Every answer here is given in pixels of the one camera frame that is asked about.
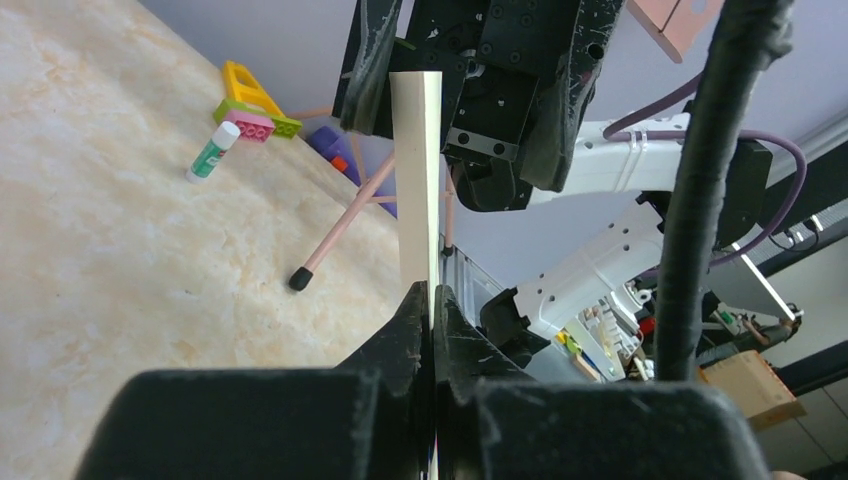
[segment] beige table surface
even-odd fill
[[[394,312],[376,205],[285,288],[354,195],[302,140],[184,180],[223,92],[134,1],[0,2],[0,479],[70,478],[141,370],[332,365]]]

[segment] glue stick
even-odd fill
[[[236,143],[241,131],[233,122],[223,122],[212,134],[212,138],[203,147],[203,151],[186,170],[186,180],[191,183],[201,183],[212,173],[224,154]]]

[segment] pink toy block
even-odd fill
[[[241,130],[241,136],[239,138],[250,140],[251,142],[265,143],[275,128],[274,122],[270,118],[241,110],[233,109],[227,112],[224,121],[227,120],[239,127],[239,130]]]

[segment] green label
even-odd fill
[[[221,150],[210,140],[191,164],[191,173],[200,178],[208,177],[225,153],[227,153],[226,150]]]

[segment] red object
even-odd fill
[[[657,328],[657,319],[654,317],[645,317],[639,322],[639,331],[643,336],[647,336]]]
[[[330,165],[336,167],[336,170],[340,172],[344,172],[347,170],[347,162],[344,161],[344,158],[336,156],[332,160],[330,160]]]

